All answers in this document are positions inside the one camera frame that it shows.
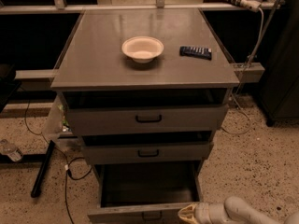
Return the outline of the yellow white gripper body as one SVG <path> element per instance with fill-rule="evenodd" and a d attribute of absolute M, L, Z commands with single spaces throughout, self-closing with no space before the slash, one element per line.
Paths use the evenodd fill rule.
<path fill-rule="evenodd" d="M 192 203 L 178 211 L 178 217 L 188 224 L 225 224 L 222 203 Z"/>

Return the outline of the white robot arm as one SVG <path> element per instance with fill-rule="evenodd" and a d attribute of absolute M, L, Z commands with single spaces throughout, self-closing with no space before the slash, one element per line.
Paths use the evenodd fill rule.
<path fill-rule="evenodd" d="M 191 203 L 178 211 L 178 217 L 188 224 L 281 224 L 235 196 L 223 203 Z M 299 224 L 299 212 L 283 224 Z"/>

